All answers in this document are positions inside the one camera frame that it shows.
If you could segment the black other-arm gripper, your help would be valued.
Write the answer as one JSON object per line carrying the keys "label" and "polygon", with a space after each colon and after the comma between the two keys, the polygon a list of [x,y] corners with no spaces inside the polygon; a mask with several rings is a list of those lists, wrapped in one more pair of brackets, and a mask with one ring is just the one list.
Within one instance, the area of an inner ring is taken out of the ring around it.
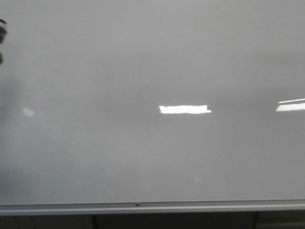
{"label": "black other-arm gripper", "polygon": [[3,44],[7,36],[7,22],[3,19],[0,20],[0,43]]}

